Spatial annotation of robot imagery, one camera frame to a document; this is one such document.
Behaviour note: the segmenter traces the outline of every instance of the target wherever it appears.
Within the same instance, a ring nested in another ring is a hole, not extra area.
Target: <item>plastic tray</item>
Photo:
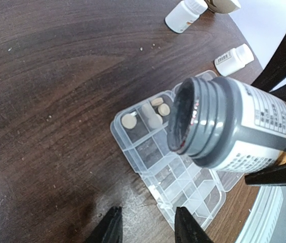
[[[198,75],[206,80],[216,77],[212,71]],[[198,167],[188,156],[170,152],[167,145],[168,116],[163,117],[161,128],[148,126],[141,108],[150,101],[162,97],[172,106],[175,93],[180,84],[172,91],[161,92],[147,100],[120,111],[110,125],[111,132],[126,156],[128,162],[138,173],[155,198],[157,207],[174,229],[176,207],[186,207],[203,229],[206,229],[225,202],[226,191],[240,179],[241,174],[220,173]],[[121,118],[133,113],[137,125],[125,129]]]

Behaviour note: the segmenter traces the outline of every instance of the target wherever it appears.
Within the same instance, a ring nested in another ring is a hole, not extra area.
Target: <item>bottle mouth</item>
[[[194,85],[185,81],[179,88],[171,109],[168,125],[168,146],[179,153],[185,145],[189,133],[194,104]]]

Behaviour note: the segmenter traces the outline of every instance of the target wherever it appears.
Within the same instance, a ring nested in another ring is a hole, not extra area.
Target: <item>dark brown wood surface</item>
[[[211,12],[171,32],[177,2],[0,1],[0,242],[82,242],[113,205],[124,242],[174,242],[110,122],[246,42]],[[233,77],[260,71],[256,60]],[[215,242],[236,239],[257,191],[241,181],[228,193],[207,229]]]

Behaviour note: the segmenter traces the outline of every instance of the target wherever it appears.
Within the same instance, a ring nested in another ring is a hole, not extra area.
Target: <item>gray bottle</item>
[[[201,167],[251,173],[286,163],[286,103],[232,78],[189,78],[168,126],[171,151]]]

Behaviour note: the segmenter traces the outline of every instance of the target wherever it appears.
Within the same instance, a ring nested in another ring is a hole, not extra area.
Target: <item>small white bottle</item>
[[[183,0],[165,17],[165,23],[174,32],[182,33],[207,8],[204,0]]]
[[[254,56],[248,45],[243,44],[233,48],[215,59],[215,67],[218,72],[226,77],[244,68],[254,61]]]

